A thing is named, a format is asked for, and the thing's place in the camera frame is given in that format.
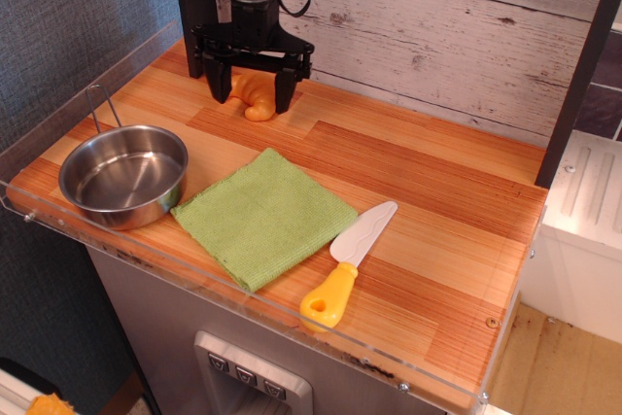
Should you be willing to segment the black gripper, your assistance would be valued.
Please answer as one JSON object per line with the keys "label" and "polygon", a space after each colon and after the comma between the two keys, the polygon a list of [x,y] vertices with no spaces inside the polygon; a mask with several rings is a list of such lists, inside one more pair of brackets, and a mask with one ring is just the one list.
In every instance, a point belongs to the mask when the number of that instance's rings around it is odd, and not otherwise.
{"label": "black gripper", "polygon": [[232,66],[276,73],[276,113],[286,113],[295,81],[310,77],[313,45],[281,26],[280,0],[228,1],[228,22],[192,29],[212,97],[221,104],[229,98]]}

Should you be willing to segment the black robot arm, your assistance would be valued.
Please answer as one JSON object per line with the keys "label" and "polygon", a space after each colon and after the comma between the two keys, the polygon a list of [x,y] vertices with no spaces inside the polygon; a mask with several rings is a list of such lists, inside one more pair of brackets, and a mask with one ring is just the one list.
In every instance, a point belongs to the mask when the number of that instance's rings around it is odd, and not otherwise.
{"label": "black robot arm", "polygon": [[274,75],[275,111],[289,110],[296,84],[311,73],[314,46],[288,33],[280,24],[282,12],[300,17],[308,10],[291,12],[282,0],[229,0],[231,20],[192,29],[212,96],[226,102],[233,91],[233,66]]}

